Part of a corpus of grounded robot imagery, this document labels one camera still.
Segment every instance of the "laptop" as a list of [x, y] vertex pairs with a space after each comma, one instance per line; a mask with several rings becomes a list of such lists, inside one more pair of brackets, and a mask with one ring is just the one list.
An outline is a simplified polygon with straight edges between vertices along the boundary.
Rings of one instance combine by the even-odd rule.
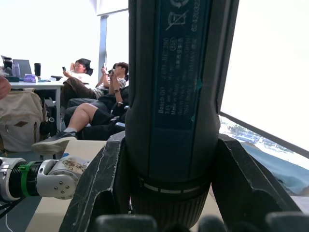
[[20, 78], [24, 79], [25, 74], [32, 74], [28, 59], [13, 59], [13, 63], [19, 64]]

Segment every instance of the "green ring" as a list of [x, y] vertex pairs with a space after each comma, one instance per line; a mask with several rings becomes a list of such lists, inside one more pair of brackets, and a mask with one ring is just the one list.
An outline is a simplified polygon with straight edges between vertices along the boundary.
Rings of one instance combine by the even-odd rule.
[[35, 163], [35, 161], [29, 162], [25, 165], [20, 165], [18, 169], [21, 171], [21, 181], [20, 181], [20, 187], [25, 197], [30, 197], [30, 194], [27, 190], [27, 176], [28, 172], [30, 170], [31, 165]]

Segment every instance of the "striped shirt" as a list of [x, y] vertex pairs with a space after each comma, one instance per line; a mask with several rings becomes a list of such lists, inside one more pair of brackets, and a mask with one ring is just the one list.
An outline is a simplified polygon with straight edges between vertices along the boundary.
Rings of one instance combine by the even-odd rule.
[[[120, 89], [126, 87], [126, 80], [124, 78], [117, 78], [119, 84], [120, 84]], [[94, 88], [93, 91], [96, 94], [97, 99], [99, 99], [99, 97], [104, 95], [104, 90], [106, 90], [107, 88], [104, 87], [104, 84], [102, 83], [101, 85], [99, 85], [98, 87]]]

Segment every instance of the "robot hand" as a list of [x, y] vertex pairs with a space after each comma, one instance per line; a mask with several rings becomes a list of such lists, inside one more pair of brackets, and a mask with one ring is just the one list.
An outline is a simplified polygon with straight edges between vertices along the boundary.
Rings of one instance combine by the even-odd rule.
[[0, 201], [11, 202], [28, 196], [70, 199], [88, 164], [72, 156], [32, 162], [0, 158]]

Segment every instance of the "black hair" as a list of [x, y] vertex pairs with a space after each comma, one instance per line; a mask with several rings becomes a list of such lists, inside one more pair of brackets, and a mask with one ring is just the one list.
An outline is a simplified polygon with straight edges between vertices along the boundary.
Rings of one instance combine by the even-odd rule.
[[120, 63], [117, 63], [116, 66], [119, 66], [121, 68], [125, 68], [125, 80], [128, 81], [129, 80], [129, 75], [128, 75], [128, 72], [129, 72], [129, 65], [125, 62], [120, 62]]
[[86, 74], [88, 74], [89, 76], [92, 75], [93, 69], [90, 68], [91, 60], [81, 58], [81, 59], [78, 59], [75, 63], [80, 63], [80, 64], [84, 65], [85, 68], [86, 68]]

